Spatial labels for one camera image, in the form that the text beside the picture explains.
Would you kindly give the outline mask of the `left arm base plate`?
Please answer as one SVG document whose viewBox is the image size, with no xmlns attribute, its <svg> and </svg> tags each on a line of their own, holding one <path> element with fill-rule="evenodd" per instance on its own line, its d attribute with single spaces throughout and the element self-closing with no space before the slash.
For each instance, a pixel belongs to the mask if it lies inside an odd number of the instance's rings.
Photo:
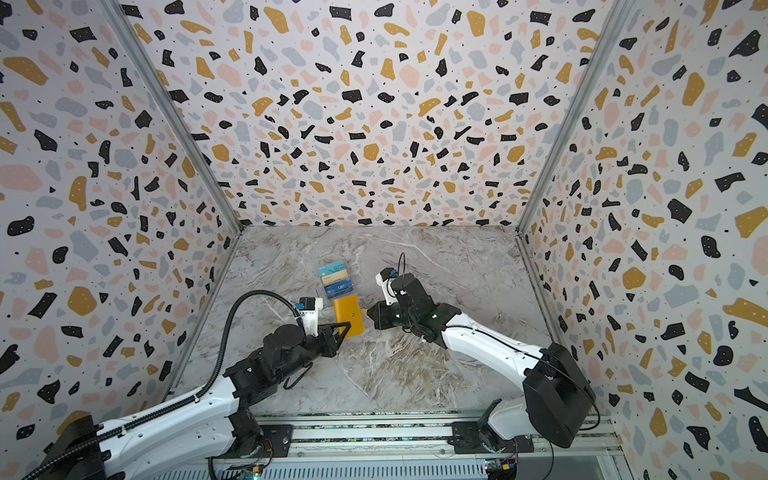
<svg viewBox="0 0 768 480">
<path fill-rule="evenodd" d="M 238 450 L 239 458 L 274 460 L 286 458 L 293 440 L 291 424 L 267 424 L 245 434 Z"/>
</svg>

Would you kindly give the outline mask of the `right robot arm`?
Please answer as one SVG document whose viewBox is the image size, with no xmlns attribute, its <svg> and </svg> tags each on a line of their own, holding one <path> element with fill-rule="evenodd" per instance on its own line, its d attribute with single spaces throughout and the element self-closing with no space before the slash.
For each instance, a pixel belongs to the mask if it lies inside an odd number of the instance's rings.
<svg viewBox="0 0 768 480">
<path fill-rule="evenodd" d="M 534 434 L 561 448 L 573 444 L 596 403 L 564 346 L 553 342 L 544 348 L 498 333 L 455 306 L 434 302 L 411 273 L 385 268 L 375 280 L 384 295 L 367 310 L 376 329 L 400 328 L 425 343 L 469 356 L 522 391 L 520 397 L 493 401 L 453 442 L 457 450 L 482 447 L 501 453 L 514 439 Z"/>
</svg>

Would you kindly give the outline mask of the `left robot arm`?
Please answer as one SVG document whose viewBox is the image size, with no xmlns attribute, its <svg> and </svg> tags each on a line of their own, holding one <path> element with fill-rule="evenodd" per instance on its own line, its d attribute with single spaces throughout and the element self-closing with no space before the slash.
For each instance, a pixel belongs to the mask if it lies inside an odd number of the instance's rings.
<svg viewBox="0 0 768 480">
<path fill-rule="evenodd" d="M 252 406 L 294 387 L 320 357 L 334 357 L 347 322 L 321 324 L 314 335 L 282 325 L 261 348 L 209 386 L 138 414 L 96 423 L 85 416 L 66 427 L 29 479 L 151 479 L 202 458 L 238 458 L 275 447 Z"/>
</svg>

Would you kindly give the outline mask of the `yellow card holder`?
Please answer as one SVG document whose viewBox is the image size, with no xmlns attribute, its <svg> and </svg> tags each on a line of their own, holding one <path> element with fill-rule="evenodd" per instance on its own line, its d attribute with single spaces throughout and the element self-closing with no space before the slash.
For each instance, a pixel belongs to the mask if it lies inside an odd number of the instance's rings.
<svg viewBox="0 0 768 480">
<path fill-rule="evenodd" d="M 364 319 L 356 294 L 347 295 L 333 300 L 333 308 L 337 323 L 350 324 L 346 337 L 351 338 L 365 332 Z"/>
</svg>

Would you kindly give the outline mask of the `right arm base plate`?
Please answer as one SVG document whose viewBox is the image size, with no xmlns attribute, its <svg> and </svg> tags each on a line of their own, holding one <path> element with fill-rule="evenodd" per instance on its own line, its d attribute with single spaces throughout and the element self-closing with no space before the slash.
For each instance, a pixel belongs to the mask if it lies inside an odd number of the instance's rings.
<svg viewBox="0 0 768 480">
<path fill-rule="evenodd" d="M 447 440 L 456 454 L 503 454 L 532 453 L 534 444 L 530 437 L 521 435 L 503 440 L 490 427 L 480 426 L 478 420 L 457 421 L 451 424 Z"/>
</svg>

